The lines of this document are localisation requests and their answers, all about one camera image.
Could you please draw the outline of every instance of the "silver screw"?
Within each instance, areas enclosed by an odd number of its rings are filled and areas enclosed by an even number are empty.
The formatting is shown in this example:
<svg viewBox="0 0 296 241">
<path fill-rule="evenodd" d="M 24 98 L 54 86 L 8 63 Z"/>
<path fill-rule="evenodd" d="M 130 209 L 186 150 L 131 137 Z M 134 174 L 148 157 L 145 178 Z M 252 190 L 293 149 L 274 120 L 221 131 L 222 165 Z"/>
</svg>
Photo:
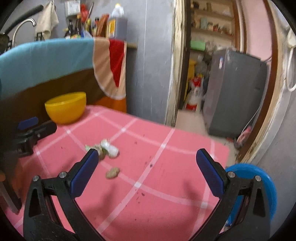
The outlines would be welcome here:
<svg viewBox="0 0 296 241">
<path fill-rule="evenodd" d="M 39 176 L 34 176 L 33 177 L 33 181 L 35 182 L 35 181 L 38 181 L 39 180 Z"/>
<path fill-rule="evenodd" d="M 66 172 L 61 172 L 60 174 L 59 174 L 59 177 L 60 178 L 65 178 L 67 176 L 67 173 Z"/>
<path fill-rule="evenodd" d="M 234 177 L 235 177 L 235 173 L 234 173 L 234 172 L 228 172 L 227 175 L 228 175 L 230 178 L 234 178 Z"/>
<path fill-rule="evenodd" d="M 260 176 L 258 176 L 258 175 L 255 176 L 255 179 L 256 179 L 257 182 L 260 182 L 262 180 L 262 178 Z"/>
</svg>

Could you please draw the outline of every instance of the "black pan handle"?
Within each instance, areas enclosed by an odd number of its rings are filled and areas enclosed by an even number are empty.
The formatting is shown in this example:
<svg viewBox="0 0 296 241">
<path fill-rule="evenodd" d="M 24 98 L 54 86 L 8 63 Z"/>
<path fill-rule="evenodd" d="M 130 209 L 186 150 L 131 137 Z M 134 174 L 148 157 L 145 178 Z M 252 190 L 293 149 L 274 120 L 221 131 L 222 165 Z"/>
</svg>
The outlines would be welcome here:
<svg viewBox="0 0 296 241">
<path fill-rule="evenodd" d="M 9 34 L 9 32 L 19 23 L 21 23 L 22 21 L 24 21 L 25 19 L 41 12 L 43 10 L 43 6 L 42 5 L 38 5 L 37 7 L 31 9 L 30 11 L 26 12 L 24 15 L 20 16 L 17 20 L 15 20 L 6 30 L 5 30 L 5 34 Z"/>
</svg>

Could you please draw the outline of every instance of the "table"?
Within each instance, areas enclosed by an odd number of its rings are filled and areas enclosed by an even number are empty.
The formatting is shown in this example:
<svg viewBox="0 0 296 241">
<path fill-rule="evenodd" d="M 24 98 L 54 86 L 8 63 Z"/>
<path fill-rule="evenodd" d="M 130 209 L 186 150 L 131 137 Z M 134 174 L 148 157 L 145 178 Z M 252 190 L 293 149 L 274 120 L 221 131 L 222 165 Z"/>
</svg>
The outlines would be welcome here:
<svg viewBox="0 0 296 241">
<path fill-rule="evenodd" d="M 196 151 L 205 148 L 225 167 L 228 148 L 102 106 L 87 106 L 78 122 L 58 126 L 56 133 L 38 142 L 32 156 L 20 159 L 23 202 L 33 176 L 50 178 L 69 171 L 86 154 L 85 145 L 105 138 L 120 154 L 101 161 L 76 198 L 92 225 L 106 240 L 188 240 L 218 201 L 196 164 Z M 121 172 L 107 180 L 105 173 L 112 167 Z M 64 227 L 72 230 L 55 196 L 53 201 Z M 24 207 L 15 215 L 2 199 L 0 205 L 22 234 Z"/>
</svg>

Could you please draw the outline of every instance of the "faucet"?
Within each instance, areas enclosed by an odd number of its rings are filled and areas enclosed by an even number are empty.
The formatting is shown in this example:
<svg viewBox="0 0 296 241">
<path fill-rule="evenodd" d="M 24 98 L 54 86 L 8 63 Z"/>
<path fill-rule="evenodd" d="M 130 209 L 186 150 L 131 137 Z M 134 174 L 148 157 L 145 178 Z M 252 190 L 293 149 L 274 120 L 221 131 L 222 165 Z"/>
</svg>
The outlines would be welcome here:
<svg viewBox="0 0 296 241">
<path fill-rule="evenodd" d="M 27 18 L 27 19 L 25 19 L 24 21 L 22 21 L 22 22 L 17 26 L 17 28 L 16 28 L 16 30 L 15 30 L 15 32 L 14 32 L 14 34 L 13 34 L 13 37 L 12 37 L 12 43 L 11 43 L 11 48 L 13 48 L 13 47 L 15 46 L 15 35 L 17 34 L 19 28 L 20 28 L 24 23 L 26 23 L 26 22 L 31 22 L 32 25 L 33 25 L 33 27 L 36 26 L 36 22 L 35 22 L 35 20 L 32 19 L 32 18 Z"/>
</svg>

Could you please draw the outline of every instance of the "refrigerator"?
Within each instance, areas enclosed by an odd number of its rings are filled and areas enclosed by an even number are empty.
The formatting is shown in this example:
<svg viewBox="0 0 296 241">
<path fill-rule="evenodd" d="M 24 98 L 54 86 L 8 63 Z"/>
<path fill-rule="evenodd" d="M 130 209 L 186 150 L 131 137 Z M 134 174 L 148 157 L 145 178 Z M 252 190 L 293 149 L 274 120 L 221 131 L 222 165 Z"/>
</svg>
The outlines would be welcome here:
<svg viewBox="0 0 296 241">
<path fill-rule="evenodd" d="M 208 134 L 237 138 L 260 106 L 266 78 L 260 59 L 231 49 L 214 52 L 202 111 Z"/>
</svg>

